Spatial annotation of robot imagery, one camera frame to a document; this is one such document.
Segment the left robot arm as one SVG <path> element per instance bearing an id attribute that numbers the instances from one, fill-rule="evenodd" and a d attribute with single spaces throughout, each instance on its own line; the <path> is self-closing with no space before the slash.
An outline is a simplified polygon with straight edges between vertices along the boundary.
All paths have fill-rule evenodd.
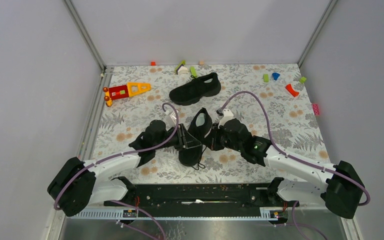
<path id="1" fill-rule="evenodd" d="M 120 153 L 81 161 L 66 161 L 47 187 L 56 208 L 71 217 L 87 206 L 118 200 L 128 206 L 135 200 L 133 185 L 116 174 L 150 162 L 159 149 L 173 147 L 182 163 L 195 165 L 201 159 L 202 143 L 181 123 L 166 129 L 162 120 L 153 120 L 140 135 Z"/>

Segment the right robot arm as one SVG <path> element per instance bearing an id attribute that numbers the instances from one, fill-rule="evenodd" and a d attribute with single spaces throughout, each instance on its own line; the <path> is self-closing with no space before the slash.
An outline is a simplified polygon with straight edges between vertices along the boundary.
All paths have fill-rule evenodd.
<path id="1" fill-rule="evenodd" d="M 279 206 L 284 201 L 324 204 L 333 214 L 352 219 L 363 196 L 363 181 L 346 161 L 321 163 L 303 156 L 293 156 L 264 137 L 252 135 L 238 119 L 223 123 L 205 123 L 201 142 L 212 151 L 230 149 L 247 162 L 284 170 L 302 182 L 276 177 L 267 190 L 267 201 Z"/>

